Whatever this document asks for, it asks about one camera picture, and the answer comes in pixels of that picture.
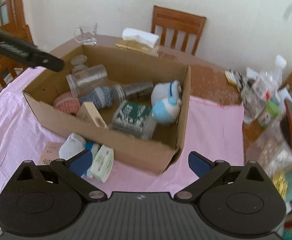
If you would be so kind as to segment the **clear plastic jar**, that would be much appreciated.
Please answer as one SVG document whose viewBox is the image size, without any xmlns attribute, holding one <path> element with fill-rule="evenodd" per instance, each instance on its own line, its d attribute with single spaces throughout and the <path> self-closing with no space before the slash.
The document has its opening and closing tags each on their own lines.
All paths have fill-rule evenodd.
<svg viewBox="0 0 292 240">
<path fill-rule="evenodd" d="M 107 83 L 108 77 L 106 68 L 99 64 L 68 74 L 66 79 L 73 97 L 78 98 Z"/>
</svg>

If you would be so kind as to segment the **green lid small jar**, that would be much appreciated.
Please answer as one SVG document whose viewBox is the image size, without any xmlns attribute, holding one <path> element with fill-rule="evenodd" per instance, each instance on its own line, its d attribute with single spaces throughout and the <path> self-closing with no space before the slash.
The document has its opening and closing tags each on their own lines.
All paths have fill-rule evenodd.
<svg viewBox="0 0 292 240">
<path fill-rule="evenodd" d="M 257 119 L 258 125 L 260 127 L 267 127 L 279 114 L 278 106 L 269 101 L 266 103 L 264 110 Z"/>
</svg>

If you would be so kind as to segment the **white blue knitted glove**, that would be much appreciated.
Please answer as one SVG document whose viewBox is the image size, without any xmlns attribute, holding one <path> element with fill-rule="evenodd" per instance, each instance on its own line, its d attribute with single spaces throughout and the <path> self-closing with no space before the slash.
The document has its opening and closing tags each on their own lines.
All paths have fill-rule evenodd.
<svg viewBox="0 0 292 240">
<path fill-rule="evenodd" d="M 90 168 L 100 148 L 96 142 L 86 141 L 81 135 L 71 133 L 61 146 L 59 156 L 68 161 L 79 154 L 80 156 L 72 160 L 68 168 L 79 177 L 93 178 Z"/>
</svg>

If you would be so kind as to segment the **clear glass mug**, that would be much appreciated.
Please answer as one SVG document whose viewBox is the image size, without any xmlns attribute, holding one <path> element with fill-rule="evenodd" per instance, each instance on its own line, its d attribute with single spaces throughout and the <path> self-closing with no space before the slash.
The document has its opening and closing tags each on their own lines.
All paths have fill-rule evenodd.
<svg viewBox="0 0 292 240">
<path fill-rule="evenodd" d="M 74 30 L 75 41 L 81 44 L 96 45 L 97 29 L 98 24 L 96 22 L 93 22 L 90 25 L 87 24 L 79 25 Z"/>
</svg>

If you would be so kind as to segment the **gold tissue box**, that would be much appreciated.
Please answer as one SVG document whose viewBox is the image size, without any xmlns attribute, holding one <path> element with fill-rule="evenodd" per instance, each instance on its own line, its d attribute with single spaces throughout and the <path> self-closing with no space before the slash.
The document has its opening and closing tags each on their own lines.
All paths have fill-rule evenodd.
<svg viewBox="0 0 292 240">
<path fill-rule="evenodd" d="M 160 37 L 156 34 L 133 28 L 125 28 L 122 31 L 122 40 L 117 42 L 115 46 L 119 49 L 158 57 L 159 40 Z"/>
</svg>

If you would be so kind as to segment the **small glass jar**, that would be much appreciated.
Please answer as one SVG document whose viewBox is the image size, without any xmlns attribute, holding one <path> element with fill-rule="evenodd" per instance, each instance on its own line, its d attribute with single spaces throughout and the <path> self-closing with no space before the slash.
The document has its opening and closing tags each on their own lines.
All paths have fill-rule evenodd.
<svg viewBox="0 0 292 240">
<path fill-rule="evenodd" d="M 86 65 L 87 57 L 85 55 L 78 55 L 71 59 L 70 63 L 73 66 L 72 73 L 79 72 L 83 69 L 88 68 Z"/>
</svg>

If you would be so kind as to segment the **pink table cloth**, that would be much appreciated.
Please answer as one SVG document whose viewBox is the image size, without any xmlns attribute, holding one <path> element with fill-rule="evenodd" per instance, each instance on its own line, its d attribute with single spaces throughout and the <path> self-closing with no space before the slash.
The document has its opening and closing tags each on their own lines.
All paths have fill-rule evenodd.
<svg viewBox="0 0 292 240">
<path fill-rule="evenodd" d="M 43 68 L 28 69 L 0 93 L 0 193 L 25 160 L 39 162 L 49 142 L 64 138 L 42 127 L 28 106 L 23 89 Z M 234 166 L 244 163 L 243 114 L 240 106 L 221 106 L 190 97 L 185 145 L 177 162 L 156 176 L 116 161 L 105 183 L 90 183 L 107 194 L 113 191 L 170 192 L 174 194 L 196 180 L 188 154 L 196 151 L 210 160 Z"/>
</svg>

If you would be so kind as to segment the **small beige cardboard box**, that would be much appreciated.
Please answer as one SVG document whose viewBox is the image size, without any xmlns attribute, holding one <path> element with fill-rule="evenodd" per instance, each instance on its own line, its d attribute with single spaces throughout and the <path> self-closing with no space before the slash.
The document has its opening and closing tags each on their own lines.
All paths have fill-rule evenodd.
<svg viewBox="0 0 292 240">
<path fill-rule="evenodd" d="M 76 117 L 84 122 L 96 126 L 97 128 L 107 129 L 106 122 L 103 120 L 99 111 L 92 102 L 84 102 L 77 112 Z"/>
</svg>

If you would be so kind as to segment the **wooden chair behind table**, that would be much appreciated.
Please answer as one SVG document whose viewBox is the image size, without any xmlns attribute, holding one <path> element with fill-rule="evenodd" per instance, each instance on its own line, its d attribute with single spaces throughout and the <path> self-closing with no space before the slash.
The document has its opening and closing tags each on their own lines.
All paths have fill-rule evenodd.
<svg viewBox="0 0 292 240">
<path fill-rule="evenodd" d="M 186 52 L 188 40 L 190 35 L 194 35 L 195 42 L 191 51 L 194 56 L 198 49 L 198 45 L 205 27 L 207 17 L 198 16 L 178 10 L 169 8 L 153 6 L 153 17 L 151 23 L 151 33 L 154 34 L 156 27 L 161 27 L 162 32 L 160 36 L 160 45 L 164 46 L 166 41 L 166 34 L 168 29 L 174 31 L 173 38 L 171 40 L 170 48 L 175 49 L 179 32 L 184 32 L 185 36 L 181 46 L 181 51 Z"/>
</svg>

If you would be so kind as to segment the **red white yarn roll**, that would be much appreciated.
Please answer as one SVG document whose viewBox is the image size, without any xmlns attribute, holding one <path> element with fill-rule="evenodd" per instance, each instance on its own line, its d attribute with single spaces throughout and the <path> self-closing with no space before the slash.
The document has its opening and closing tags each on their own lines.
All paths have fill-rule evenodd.
<svg viewBox="0 0 292 240">
<path fill-rule="evenodd" d="M 73 94 L 71 92 L 66 92 L 58 96 L 54 100 L 53 107 L 59 111 L 62 111 L 63 113 L 77 115 L 81 104 L 79 102 L 79 99 L 73 97 Z"/>
</svg>

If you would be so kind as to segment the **wooden chair left side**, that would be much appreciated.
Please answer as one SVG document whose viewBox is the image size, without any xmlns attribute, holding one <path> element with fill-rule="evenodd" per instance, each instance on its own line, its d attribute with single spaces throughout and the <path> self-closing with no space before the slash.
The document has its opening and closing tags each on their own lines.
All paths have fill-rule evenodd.
<svg viewBox="0 0 292 240">
<path fill-rule="evenodd" d="M 7 57 L 0 57 L 0 92 L 28 67 Z"/>
</svg>

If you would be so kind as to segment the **blue white plush toy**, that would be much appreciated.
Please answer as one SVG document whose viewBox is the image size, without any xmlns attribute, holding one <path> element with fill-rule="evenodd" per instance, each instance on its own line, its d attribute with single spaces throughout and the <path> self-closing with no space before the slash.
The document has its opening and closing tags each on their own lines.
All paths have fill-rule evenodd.
<svg viewBox="0 0 292 240">
<path fill-rule="evenodd" d="M 158 83 L 151 94 L 152 116 L 159 124 L 172 124 L 181 111 L 181 85 L 178 80 Z"/>
</svg>

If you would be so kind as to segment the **green tissue pack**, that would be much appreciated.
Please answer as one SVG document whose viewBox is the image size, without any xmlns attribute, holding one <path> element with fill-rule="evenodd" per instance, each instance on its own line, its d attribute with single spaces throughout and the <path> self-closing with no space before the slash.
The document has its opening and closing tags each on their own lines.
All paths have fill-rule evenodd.
<svg viewBox="0 0 292 240">
<path fill-rule="evenodd" d="M 114 164 L 114 149 L 102 145 L 93 159 L 90 172 L 96 180 L 105 183 L 109 178 Z"/>
</svg>

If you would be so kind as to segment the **dark jar clear lid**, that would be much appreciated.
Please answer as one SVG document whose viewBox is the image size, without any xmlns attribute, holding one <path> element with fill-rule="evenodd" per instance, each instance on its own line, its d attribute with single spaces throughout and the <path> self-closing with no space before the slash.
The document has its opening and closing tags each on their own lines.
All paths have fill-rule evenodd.
<svg viewBox="0 0 292 240">
<path fill-rule="evenodd" d="M 125 100 L 133 101 L 148 100 L 153 91 L 154 85 L 152 81 L 137 82 L 129 84 L 116 84 L 111 88 L 113 100 L 116 103 L 122 103 Z"/>
</svg>

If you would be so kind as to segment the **clear plastic water bottle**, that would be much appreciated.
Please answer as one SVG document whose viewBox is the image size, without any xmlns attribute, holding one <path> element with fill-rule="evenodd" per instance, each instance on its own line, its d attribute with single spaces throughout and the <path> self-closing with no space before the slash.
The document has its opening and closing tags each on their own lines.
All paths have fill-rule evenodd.
<svg viewBox="0 0 292 240">
<path fill-rule="evenodd" d="M 274 64 L 270 71 L 260 72 L 252 86 L 260 100 L 270 100 L 282 84 L 283 70 L 287 66 L 287 61 L 281 55 L 277 55 Z"/>
</svg>

